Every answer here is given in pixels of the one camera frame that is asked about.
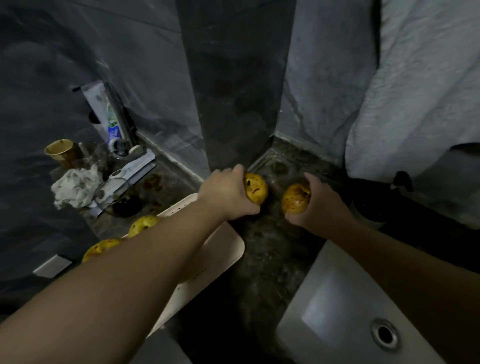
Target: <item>forearm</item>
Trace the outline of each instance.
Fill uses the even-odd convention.
[[[127,363],[223,221],[199,200],[58,279],[0,326],[0,361]]]
[[[480,325],[480,276],[356,224],[334,240],[448,362],[468,363]]]

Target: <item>sink drain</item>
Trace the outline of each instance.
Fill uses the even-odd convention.
[[[370,326],[373,340],[383,350],[397,352],[400,349],[400,337],[390,321],[376,318]]]

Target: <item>white plastic basket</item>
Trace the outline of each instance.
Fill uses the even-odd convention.
[[[197,194],[191,194],[157,216],[162,218],[173,215],[196,199]],[[230,224],[223,223],[210,235],[191,261],[188,267],[188,277],[190,278],[176,287],[148,336],[162,327],[183,306],[230,268],[242,257],[244,252],[245,243],[243,239]]]

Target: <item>wall outlet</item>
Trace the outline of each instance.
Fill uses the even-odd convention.
[[[55,255],[35,269],[33,274],[39,277],[53,278],[70,264],[72,264],[70,260]]]

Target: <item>sink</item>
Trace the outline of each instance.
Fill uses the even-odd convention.
[[[277,327],[298,364],[444,361],[367,272],[327,241]]]

